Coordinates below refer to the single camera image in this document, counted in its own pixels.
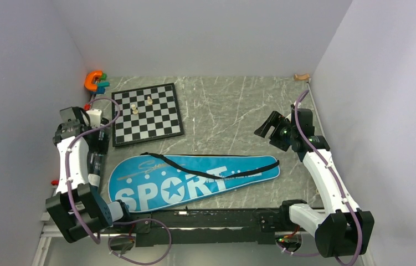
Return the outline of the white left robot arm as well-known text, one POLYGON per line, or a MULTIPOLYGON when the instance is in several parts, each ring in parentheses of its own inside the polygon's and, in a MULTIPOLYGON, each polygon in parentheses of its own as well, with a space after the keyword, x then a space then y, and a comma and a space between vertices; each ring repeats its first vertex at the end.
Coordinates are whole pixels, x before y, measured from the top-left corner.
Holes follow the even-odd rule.
POLYGON ((69 243, 112 227, 123 233, 132 225, 121 200, 106 203, 99 194, 101 170, 109 149, 109 120, 101 110, 69 107, 60 111, 53 137, 60 156, 59 182, 46 199, 50 217, 69 243))

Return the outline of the blue racket bag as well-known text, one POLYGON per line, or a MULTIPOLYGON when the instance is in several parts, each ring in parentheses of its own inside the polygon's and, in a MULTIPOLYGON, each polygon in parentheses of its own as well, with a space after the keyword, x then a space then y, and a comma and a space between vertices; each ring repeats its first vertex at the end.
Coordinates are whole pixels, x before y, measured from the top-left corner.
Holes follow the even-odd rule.
POLYGON ((108 183, 111 201, 144 213, 190 203, 277 178, 272 156, 142 154, 120 162, 108 183))

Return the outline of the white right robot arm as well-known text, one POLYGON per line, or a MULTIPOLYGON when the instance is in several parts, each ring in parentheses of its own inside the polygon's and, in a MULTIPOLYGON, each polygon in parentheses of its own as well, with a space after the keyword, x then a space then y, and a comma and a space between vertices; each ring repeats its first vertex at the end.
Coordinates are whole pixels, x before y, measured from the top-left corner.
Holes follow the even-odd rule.
POLYGON ((289 116, 273 111, 254 134, 268 137, 269 143, 283 151, 292 149, 309 171, 322 198, 324 213, 306 201, 283 201, 271 217, 277 229, 304 229, 315 240, 324 257, 359 256, 368 248, 374 217, 361 210, 346 189, 334 164, 330 146, 316 135, 310 109, 291 109, 289 116))

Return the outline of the black shuttlecock tube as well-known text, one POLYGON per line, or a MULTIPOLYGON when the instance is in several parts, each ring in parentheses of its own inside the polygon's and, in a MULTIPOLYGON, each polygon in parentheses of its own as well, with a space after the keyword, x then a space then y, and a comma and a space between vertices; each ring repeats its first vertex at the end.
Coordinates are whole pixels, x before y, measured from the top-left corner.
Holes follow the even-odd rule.
POLYGON ((104 168, 106 155, 88 153, 89 183, 97 188, 100 186, 101 172, 104 168))

